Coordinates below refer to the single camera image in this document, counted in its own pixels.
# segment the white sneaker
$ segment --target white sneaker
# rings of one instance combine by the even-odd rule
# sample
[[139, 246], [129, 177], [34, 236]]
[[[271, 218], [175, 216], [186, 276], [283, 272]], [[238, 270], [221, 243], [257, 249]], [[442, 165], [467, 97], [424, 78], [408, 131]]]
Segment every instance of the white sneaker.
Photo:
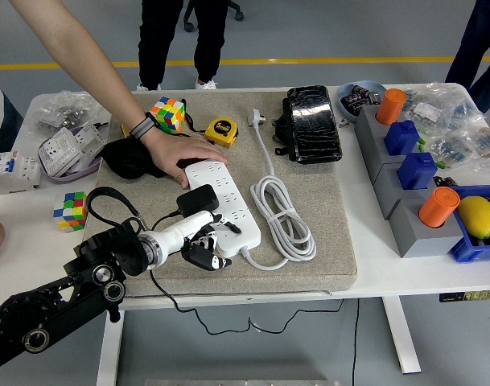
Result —
[[138, 91], [160, 91], [161, 85], [157, 86], [155, 90], [149, 90], [148, 87], [142, 85], [142, 83], [138, 84]]
[[214, 83], [214, 80], [210, 80], [206, 84], [198, 83], [198, 80], [195, 83], [196, 90], [216, 90], [217, 83]]

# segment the lemon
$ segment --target lemon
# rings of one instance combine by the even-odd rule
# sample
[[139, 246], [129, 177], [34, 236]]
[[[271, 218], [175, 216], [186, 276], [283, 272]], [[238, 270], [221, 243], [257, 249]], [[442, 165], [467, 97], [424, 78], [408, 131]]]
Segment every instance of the lemon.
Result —
[[490, 203], [484, 197], [471, 195], [461, 199], [457, 211], [469, 235], [477, 239], [490, 237]]

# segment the gray floor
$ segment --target gray floor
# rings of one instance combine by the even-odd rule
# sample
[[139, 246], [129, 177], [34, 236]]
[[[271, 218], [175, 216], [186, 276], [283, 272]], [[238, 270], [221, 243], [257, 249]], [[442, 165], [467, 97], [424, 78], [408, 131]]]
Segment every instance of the gray floor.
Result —
[[[349, 56], [453, 56], [472, 0], [241, 0], [232, 13], [223, 59]], [[111, 60], [137, 60], [140, 2], [69, 0]], [[179, 25], [170, 59], [189, 60], [196, 34]], [[50, 58], [7, 2], [0, 0], [0, 64], [48, 63]], [[443, 81], [450, 63], [222, 66], [221, 88], [354, 80], [384, 84]], [[120, 68], [130, 88], [138, 69]], [[169, 67], [164, 89], [192, 88], [194, 68]], [[0, 85], [21, 113], [33, 97], [80, 90], [60, 70], [0, 71]], [[490, 111], [487, 114], [490, 125]], [[337, 314], [299, 314], [281, 335], [250, 331], [211, 337], [192, 314], [175, 310], [126, 314], [120, 385], [146, 380], [329, 380], [352, 384], [355, 300]], [[422, 373], [402, 375], [380, 299], [360, 301], [357, 385], [490, 385], [490, 301], [442, 304], [438, 295], [404, 297]], [[299, 308], [332, 309], [337, 302], [206, 307], [213, 331], [245, 326], [277, 330]], [[23, 354], [0, 368], [0, 385], [95, 384], [105, 317], [100, 316], [41, 355]]]

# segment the table leg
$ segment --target table leg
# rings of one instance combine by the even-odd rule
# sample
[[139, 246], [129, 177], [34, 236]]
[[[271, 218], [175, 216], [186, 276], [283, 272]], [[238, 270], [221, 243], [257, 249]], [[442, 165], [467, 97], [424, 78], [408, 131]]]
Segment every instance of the table leg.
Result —
[[422, 372], [400, 297], [386, 296], [382, 298], [382, 301], [402, 372], [404, 374]]
[[98, 368], [97, 386], [116, 386], [117, 362], [125, 311], [119, 311], [121, 319], [117, 323], [110, 322], [109, 313], [105, 320], [103, 343], [101, 344], [100, 366]]

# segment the white robotic hand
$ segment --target white robotic hand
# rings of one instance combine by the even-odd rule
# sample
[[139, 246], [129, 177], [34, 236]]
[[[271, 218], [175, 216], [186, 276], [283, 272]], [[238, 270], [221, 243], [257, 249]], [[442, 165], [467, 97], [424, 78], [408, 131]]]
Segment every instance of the white robotic hand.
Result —
[[[140, 233], [138, 238], [148, 256], [148, 269], [161, 266], [169, 255], [178, 251], [182, 251], [185, 260], [209, 271], [222, 269], [232, 264], [230, 260], [213, 254], [216, 245], [216, 233], [213, 229], [202, 236], [197, 235], [208, 225], [220, 221], [220, 215], [214, 216], [210, 211], [199, 211], [162, 232], [144, 231]], [[237, 227], [233, 231], [241, 232]]]

